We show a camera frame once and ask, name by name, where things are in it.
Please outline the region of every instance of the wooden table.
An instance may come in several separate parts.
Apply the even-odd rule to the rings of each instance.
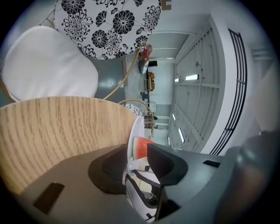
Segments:
[[[50,97],[0,108],[0,165],[20,194],[59,162],[128,143],[136,116],[110,101]]]

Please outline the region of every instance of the white seat cushion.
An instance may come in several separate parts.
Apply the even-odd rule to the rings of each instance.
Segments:
[[[24,32],[9,50],[3,82],[16,101],[48,96],[93,97],[98,73],[64,34],[49,27]]]

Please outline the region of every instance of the fluorescent light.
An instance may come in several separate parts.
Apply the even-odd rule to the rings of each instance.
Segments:
[[[190,76],[186,76],[185,80],[198,80],[198,74],[196,75],[190,75]]]
[[[183,134],[182,134],[181,128],[179,128],[179,134],[180,134],[180,137],[181,137],[182,142],[184,143],[184,142],[185,142],[185,139],[184,139],[184,136],[183,136]]]

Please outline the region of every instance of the red watermelon flesh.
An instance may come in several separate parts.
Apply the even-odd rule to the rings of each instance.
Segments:
[[[147,157],[148,143],[154,143],[143,137],[134,137],[132,141],[132,159],[137,160]]]

